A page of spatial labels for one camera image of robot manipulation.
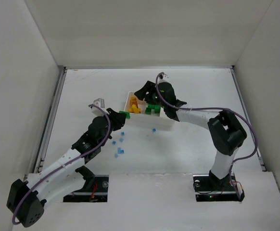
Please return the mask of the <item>yellow curved lego brick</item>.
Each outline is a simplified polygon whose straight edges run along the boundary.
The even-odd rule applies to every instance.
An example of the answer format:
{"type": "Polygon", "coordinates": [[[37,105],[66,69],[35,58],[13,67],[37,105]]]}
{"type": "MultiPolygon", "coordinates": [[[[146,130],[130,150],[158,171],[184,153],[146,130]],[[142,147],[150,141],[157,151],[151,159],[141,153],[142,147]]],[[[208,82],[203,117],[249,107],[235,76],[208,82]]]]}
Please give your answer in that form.
{"type": "Polygon", "coordinates": [[[131,102],[131,107],[132,107],[132,108],[138,108],[138,107],[139,107],[136,97],[131,97],[131,98],[130,98],[130,102],[131,102]]]}

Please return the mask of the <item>small green lego brick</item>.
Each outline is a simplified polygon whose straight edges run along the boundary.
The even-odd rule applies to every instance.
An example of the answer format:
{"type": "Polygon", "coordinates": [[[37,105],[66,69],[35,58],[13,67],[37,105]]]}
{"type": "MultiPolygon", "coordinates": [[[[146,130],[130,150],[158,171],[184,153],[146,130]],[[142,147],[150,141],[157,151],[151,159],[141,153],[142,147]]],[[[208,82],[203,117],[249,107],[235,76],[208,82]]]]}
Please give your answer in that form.
{"type": "Polygon", "coordinates": [[[145,109],[145,114],[151,115],[151,114],[152,114],[152,109],[149,108],[149,107],[147,107],[147,108],[145,109]]]}

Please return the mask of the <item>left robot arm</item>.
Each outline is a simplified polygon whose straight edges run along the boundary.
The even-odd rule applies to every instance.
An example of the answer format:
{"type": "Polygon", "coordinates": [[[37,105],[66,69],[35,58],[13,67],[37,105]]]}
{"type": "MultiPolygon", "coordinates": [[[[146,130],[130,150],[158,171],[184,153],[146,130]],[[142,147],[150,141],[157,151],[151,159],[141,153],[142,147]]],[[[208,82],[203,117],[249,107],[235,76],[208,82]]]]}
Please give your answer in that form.
{"type": "Polygon", "coordinates": [[[93,119],[88,130],[62,157],[27,180],[17,179],[11,184],[6,206],[13,214],[13,225],[32,226],[51,203],[85,183],[93,183],[95,175],[85,165],[101,152],[111,133],[125,125],[127,116],[111,108],[91,108],[101,115],[93,119]]]}

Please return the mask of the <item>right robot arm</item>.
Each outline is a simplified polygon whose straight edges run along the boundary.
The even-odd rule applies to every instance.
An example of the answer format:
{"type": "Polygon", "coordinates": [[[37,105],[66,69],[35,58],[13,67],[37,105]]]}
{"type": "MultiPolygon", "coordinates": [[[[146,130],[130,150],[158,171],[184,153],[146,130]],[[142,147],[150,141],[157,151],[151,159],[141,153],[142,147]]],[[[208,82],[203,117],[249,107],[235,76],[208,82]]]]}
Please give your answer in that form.
{"type": "Polygon", "coordinates": [[[211,117],[208,112],[193,111],[187,103],[176,98],[172,85],[168,82],[155,83],[147,81],[134,95],[148,104],[159,105],[170,119],[187,122],[210,132],[216,156],[209,171],[209,180],[215,186],[229,182],[229,169],[235,154],[247,138],[247,133],[234,113],[220,110],[219,114],[211,117]]]}

